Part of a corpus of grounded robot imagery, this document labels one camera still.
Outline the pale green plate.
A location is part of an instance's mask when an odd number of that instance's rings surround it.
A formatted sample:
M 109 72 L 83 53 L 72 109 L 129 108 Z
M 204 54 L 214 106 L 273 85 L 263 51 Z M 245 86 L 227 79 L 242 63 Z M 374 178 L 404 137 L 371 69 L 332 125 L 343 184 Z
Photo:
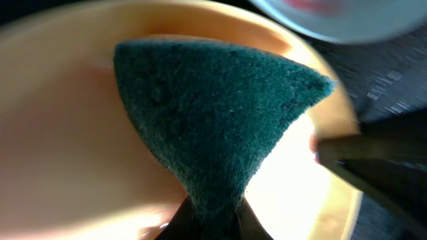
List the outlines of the pale green plate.
M 250 0 L 250 3 L 282 25 L 330 43 L 385 41 L 426 23 L 426 0 Z

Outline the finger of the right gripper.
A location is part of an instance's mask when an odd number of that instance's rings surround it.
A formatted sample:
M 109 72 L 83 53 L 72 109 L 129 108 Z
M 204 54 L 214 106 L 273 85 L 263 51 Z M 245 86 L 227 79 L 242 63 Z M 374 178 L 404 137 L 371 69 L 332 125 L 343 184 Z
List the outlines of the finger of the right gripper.
M 426 122 L 391 119 L 371 123 L 359 135 L 321 139 L 322 164 L 334 161 L 380 161 L 407 167 L 426 166 Z
M 417 238 L 426 238 L 425 162 L 330 159 L 320 165 L 399 216 Z

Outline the green scouring sponge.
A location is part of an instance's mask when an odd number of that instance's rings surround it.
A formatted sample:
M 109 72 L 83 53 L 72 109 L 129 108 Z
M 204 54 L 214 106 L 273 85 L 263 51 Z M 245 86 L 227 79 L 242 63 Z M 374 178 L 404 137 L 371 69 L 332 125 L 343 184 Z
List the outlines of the green scouring sponge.
M 200 239 L 231 239 L 234 213 L 288 127 L 334 82 L 285 57 L 230 43 L 119 43 L 113 66 L 127 116 L 186 190 Z

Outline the round black serving tray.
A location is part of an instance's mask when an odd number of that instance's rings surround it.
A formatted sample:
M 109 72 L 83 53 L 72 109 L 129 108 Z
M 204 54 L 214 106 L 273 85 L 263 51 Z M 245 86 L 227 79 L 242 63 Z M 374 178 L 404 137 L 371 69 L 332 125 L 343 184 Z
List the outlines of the round black serving tray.
M 250 1 L 234 5 L 268 17 Z M 362 132 L 371 123 L 391 119 L 426 122 L 426 23 L 395 38 L 363 44 L 298 34 L 338 73 Z

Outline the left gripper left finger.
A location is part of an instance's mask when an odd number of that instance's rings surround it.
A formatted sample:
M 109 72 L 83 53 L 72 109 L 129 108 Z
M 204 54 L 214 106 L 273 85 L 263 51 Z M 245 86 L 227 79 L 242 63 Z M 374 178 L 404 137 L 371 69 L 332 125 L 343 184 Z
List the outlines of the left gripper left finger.
M 186 197 L 167 227 L 155 240 L 200 240 L 201 224 L 194 215 L 193 204 Z

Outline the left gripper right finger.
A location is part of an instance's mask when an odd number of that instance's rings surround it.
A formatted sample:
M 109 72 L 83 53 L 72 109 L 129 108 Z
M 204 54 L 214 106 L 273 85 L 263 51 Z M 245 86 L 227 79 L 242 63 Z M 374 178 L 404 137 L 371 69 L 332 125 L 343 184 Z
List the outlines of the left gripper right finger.
M 256 217 L 250 204 L 243 198 L 236 209 L 235 222 L 239 240 L 273 240 Z

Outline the yellow plate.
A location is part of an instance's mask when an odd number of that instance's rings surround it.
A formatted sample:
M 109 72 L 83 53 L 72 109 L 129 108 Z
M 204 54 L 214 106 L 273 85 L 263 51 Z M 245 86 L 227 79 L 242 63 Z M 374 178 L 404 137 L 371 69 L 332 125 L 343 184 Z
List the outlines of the yellow plate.
M 302 38 L 213 1 L 89 1 L 1 31 L 1 238 L 155 239 L 185 199 L 119 99 L 115 45 L 210 38 L 282 55 L 336 78 Z M 314 163 L 319 138 L 358 132 L 341 85 L 264 161 L 246 200 L 274 239 L 349 239 L 362 193 Z

